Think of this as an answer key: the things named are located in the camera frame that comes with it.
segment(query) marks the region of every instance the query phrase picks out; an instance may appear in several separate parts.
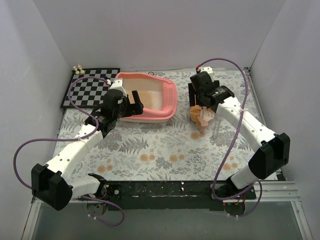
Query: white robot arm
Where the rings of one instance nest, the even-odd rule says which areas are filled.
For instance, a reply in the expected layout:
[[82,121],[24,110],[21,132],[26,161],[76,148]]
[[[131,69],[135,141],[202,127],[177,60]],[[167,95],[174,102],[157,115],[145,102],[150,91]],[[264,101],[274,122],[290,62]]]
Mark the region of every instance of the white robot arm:
[[134,103],[130,103],[122,79],[114,80],[110,89],[103,96],[103,103],[96,106],[91,115],[99,122],[87,118],[80,131],[75,136],[78,141],[69,143],[59,154],[46,164],[36,164],[31,171],[32,194],[49,204],[56,210],[63,209],[71,198],[77,198],[89,194],[91,197],[101,199],[106,194],[106,180],[90,173],[85,177],[71,179],[71,174],[77,164],[86,154],[103,140],[116,126],[116,122],[122,117],[140,115],[143,113],[143,104],[137,91],[132,91]]
[[288,163],[290,139],[285,134],[276,134],[259,122],[241,104],[234,93],[219,81],[213,81],[211,67],[202,67],[189,83],[190,106],[195,104],[211,108],[237,128],[243,112],[240,134],[255,152],[248,165],[226,180],[215,192],[218,197],[233,196],[259,179],[266,179]]

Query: cable tie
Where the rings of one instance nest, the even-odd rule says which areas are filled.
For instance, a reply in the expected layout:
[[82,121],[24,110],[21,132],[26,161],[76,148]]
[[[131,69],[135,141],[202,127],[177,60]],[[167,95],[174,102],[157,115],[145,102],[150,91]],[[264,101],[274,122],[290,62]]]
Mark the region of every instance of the cable tie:
[[248,111],[248,108],[241,108],[240,107],[239,112],[236,114],[236,116],[240,115],[242,112],[243,112],[243,114],[245,114],[245,112],[247,112],[247,111]]
[[90,152],[90,148],[89,148],[87,142],[86,142],[83,138],[81,138],[80,136],[78,136],[77,139],[78,139],[78,141],[84,143],[84,145],[85,145],[86,148],[88,149],[88,152]]

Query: crumpled tan cloth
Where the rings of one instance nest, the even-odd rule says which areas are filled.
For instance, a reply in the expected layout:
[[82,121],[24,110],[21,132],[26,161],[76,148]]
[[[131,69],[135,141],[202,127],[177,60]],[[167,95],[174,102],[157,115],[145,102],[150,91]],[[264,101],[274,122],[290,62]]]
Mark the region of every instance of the crumpled tan cloth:
[[190,118],[198,127],[200,133],[205,133],[205,127],[209,125],[209,122],[215,118],[214,111],[211,108],[203,108],[204,114],[202,118],[201,107],[199,105],[192,106],[190,108]]

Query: table surface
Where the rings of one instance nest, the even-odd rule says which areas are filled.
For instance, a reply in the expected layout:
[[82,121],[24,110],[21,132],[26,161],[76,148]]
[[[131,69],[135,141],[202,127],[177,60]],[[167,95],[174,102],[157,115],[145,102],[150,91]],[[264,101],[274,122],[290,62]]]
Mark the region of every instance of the table surface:
[[[171,79],[178,91],[177,111],[165,123],[132,123],[119,121],[114,130],[91,149],[77,165],[72,178],[96,173],[109,181],[208,181],[212,180],[231,143],[235,129],[222,120],[215,138],[212,120],[200,134],[190,120],[188,83],[192,70],[154,71],[154,75]],[[237,70],[218,70],[215,79],[230,88],[240,102],[245,94],[242,75]],[[254,97],[249,92],[245,107],[259,119]],[[76,109],[67,109],[59,131],[59,138],[72,138],[80,130],[87,116]],[[66,142],[57,142],[57,155]],[[225,180],[248,164],[254,152],[239,135],[218,180]],[[276,180],[272,174],[268,180]]]

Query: black and white checkerboard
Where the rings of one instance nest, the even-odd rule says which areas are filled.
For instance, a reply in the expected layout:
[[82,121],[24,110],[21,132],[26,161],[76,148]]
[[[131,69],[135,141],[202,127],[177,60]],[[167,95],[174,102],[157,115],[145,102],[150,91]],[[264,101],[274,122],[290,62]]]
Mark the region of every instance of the black and white checkerboard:
[[[110,79],[111,82],[116,78],[116,75],[120,72],[120,68],[90,68],[84,69],[84,74],[75,74],[72,71],[72,76],[69,81],[68,87],[65,91],[61,108],[70,109],[73,106],[68,100],[68,89],[70,84],[75,80],[82,77],[98,77],[103,79]],[[80,108],[93,108],[94,106],[102,103],[101,97],[105,95],[108,90],[108,86],[102,82],[93,78],[84,79],[75,84],[71,89],[71,100],[74,101],[75,105]]]

